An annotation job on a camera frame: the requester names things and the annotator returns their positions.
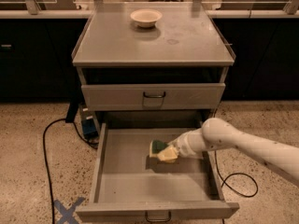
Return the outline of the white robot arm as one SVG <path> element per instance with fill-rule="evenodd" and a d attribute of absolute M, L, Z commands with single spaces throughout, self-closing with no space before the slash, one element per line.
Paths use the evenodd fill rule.
<path fill-rule="evenodd" d="M 299 148 L 239 131 L 223 119 L 207 119 L 202 127 L 165 143 L 153 140 L 149 156 L 174 162 L 178 157 L 198 159 L 204 151 L 235 148 L 299 186 Z"/>

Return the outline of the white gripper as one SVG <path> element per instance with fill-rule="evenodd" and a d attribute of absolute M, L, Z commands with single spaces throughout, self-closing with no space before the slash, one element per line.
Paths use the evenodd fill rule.
<path fill-rule="evenodd" d="M 205 141 L 201 131 L 188 131 L 168 145 L 157 147 L 157 158 L 159 161 L 174 163 L 178 155 L 183 158 L 199 158 L 205 148 Z"/>

